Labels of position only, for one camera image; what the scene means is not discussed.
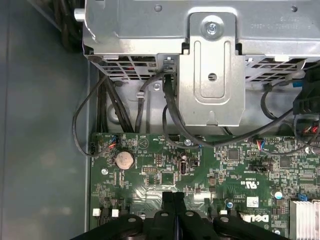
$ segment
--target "blue connector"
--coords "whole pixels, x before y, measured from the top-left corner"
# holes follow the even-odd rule
[[[299,199],[300,201],[303,201],[303,202],[308,201],[308,197],[307,197],[307,195],[305,195],[305,194],[298,193],[298,194],[297,194],[297,197],[298,197],[298,199]]]

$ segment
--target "white label sticker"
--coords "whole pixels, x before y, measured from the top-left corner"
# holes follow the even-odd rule
[[[259,207],[259,197],[258,196],[248,196],[246,198],[247,208],[258,208]]]

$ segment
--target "blue wire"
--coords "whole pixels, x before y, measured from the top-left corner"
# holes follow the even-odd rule
[[[116,136],[113,136],[113,138],[111,139],[111,143],[113,143],[116,140]]]

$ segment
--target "wire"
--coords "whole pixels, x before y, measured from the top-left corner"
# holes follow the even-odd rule
[[[125,124],[125,127],[121,125],[123,131],[127,132],[127,133],[133,133],[134,129],[133,129],[132,125],[131,125],[128,113],[127,113],[126,108],[125,108],[123,102],[121,101],[121,99],[120,99],[120,97],[119,97],[119,95],[118,95],[118,93],[117,93],[117,91],[115,89],[114,83],[107,76],[104,84],[105,84],[105,88],[106,88],[107,92],[109,93],[110,99],[111,99],[112,104],[114,106],[114,110],[116,110],[116,106],[118,107],[119,112],[115,111],[117,117],[118,118],[120,116],[123,117],[124,124]]]
[[[306,144],[309,145],[310,143],[312,143],[318,137],[319,133],[320,133],[320,121],[318,123],[318,129],[317,129],[316,133],[314,134],[314,136],[307,143],[304,143],[303,146],[301,146],[301,147],[299,147],[299,148],[297,148],[295,150],[288,151],[288,152],[276,153],[276,152],[269,152],[269,151],[266,151],[266,150],[261,150],[261,152],[264,153],[264,154],[267,154],[269,156],[272,156],[272,157],[282,157],[282,156],[292,155],[292,154],[295,154],[297,152],[300,152],[301,150],[304,150],[307,147]]]
[[[97,106],[96,106],[96,132],[97,133],[102,133],[102,124],[101,124],[102,86],[103,84],[98,88],[98,94],[97,94]]]
[[[270,93],[270,92],[274,89],[274,87],[276,87],[276,86],[286,86],[286,85],[288,85],[288,84],[290,84],[290,83],[295,83],[295,82],[297,82],[297,81],[300,81],[300,80],[296,80],[296,79],[294,79],[294,80],[285,80],[285,81],[277,82],[277,83],[274,84],[274,85],[268,85],[268,86],[267,86],[267,89],[266,89],[265,92],[263,93],[263,95],[262,95],[262,97],[261,97],[261,100],[260,100],[261,110],[262,110],[263,114],[264,114],[267,118],[269,118],[269,119],[271,119],[271,120],[277,119],[277,117],[276,117],[272,112],[270,112],[270,111],[268,110],[268,108],[267,108],[266,98],[267,98],[268,93]],[[293,129],[293,124],[292,124],[290,121],[284,120],[283,123],[284,123],[284,124],[287,124],[291,129]]]
[[[168,106],[166,105],[163,109],[163,112],[162,112],[162,129],[163,129],[163,135],[164,135],[165,141],[168,142],[169,144],[171,144],[172,146],[179,148],[179,149],[198,149],[200,147],[199,145],[181,146],[170,139],[169,133],[168,133],[168,128],[167,128],[168,127],[167,126],[167,109],[168,109]]]
[[[107,121],[107,89],[102,84],[101,88],[101,130],[103,133],[108,132],[108,121]]]
[[[163,76],[164,76],[164,73],[161,71],[161,72],[158,72],[156,75],[150,77],[147,81],[144,82],[144,84],[140,88],[140,92],[144,93],[150,84],[153,84],[156,81],[159,81],[160,79],[163,78]],[[137,134],[140,132],[140,129],[141,129],[142,115],[144,113],[144,101],[145,99],[142,97],[138,99],[138,112],[136,115],[135,126],[134,126],[135,133]]]
[[[107,151],[109,151],[109,147],[105,147],[101,150],[101,152],[97,152],[95,154],[89,154],[87,152],[85,152],[79,143],[79,139],[78,139],[78,135],[77,135],[77,119],[79,116],[79,113],[81,112],[82,108],[84,107],[84,105],[88,102],[88,100],[91,98],[91,96],[95,93],[95,91],[101,86],[101,84],[104,83],[104,81],[107,79],[108,76],[104,76],[102,77],[95,85],[94,87],[91,89],[89,95],[85,98],[85,100],[81,103],[81,105],[79,106],[79,108],[75,111],[73,118],[72,118],[72,135],[73,135],[73,140],[74,143],[76,145],[76,147],[78,148],[78,150],[85,155],[86,157],[90,157],[90,158],[95,158],[95,157],[100,157],[101,155],[103,155],[104,153],[106,153]]]
[[[244,140],[246,140],[248,138],[252,138],[255,135],[262,134],[262,133],[270,130],[271,128],[273,128],[277,124],[281,123],[293,111],[292,109],[290,109],[287,112],[285,112],[283,115],[278,117],[277,119],[275,119],[272,122],[268,123],[267,125],[262,126],[262,127],[258,128],[256,130],[247,132],[247,133],[245,133],[243,135],[235,136],[232,139],[214,141],[214,142],[207,142],[207,141],[203,141],[202,139],[198,139],[198,138],[194,137],[192,134],[190,134],[187,131],[185,125],[182,123],[181,118],[180,118],[181,114],[180,114],[179,110],[177,109],[177,105],[176,105],[176,102],[175,102],[175,97],[174,97],[174,92],[173,92],[173,88],[172,88],[172,81],[171,81],[171,76],[170,75],[165,75],[164,95],[165,95],[165,100],[166,100],[167,107],[169,109],[169,113],[171,115],[171,118],[172,118],[175,126],[179,130],[179,132],[182,135],[184,135],[187,139],[190,139],[192,142],[194,142],[196,144],[199,144],[199,145],[202,145],[204,147],[209,147],[209,148],[215,148],[215,147],[220,147],[220,146],[225,146],[225,145],[237,143],[237,142],[240,142],[240,141],[244,141]]]
[[[227,126],[223,126],[222,129],[227,135],[230,135],[230,136],[233,135],[233,133],[230,131],[230,129]]]
[[[294,133],[295,138],[298,140],[298,142],[303,143],[305,147],[320,149],[319,146],[311,145],[309,142],[305,142],[302,140],[302,138],[297,133],[297,123],[298,123],[298,115],[295,115],[294,119],[293,119],[293,126],[294,126],[293,133]]]

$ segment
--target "motherboard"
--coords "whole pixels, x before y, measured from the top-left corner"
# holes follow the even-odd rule
[[[192,144],[178,135],[170,138],[182,146]],[[263,137],[263,149],[269,152],[299,146],[294,137]],[[148,217],[161,209],[162,192],[172,191],[184,192],[187,209],[209,220],[221,210],[237,212],[247,222],[295,239],[299,226],[291,227],[290,221],[299,203],[320,199],[319,155],[308,148],[268,156],[248,140],[180,149],[160,134],[93,134],[91,151],[105,147],[109,150],[103,156],[91,159],[90,229],[128,213]]]

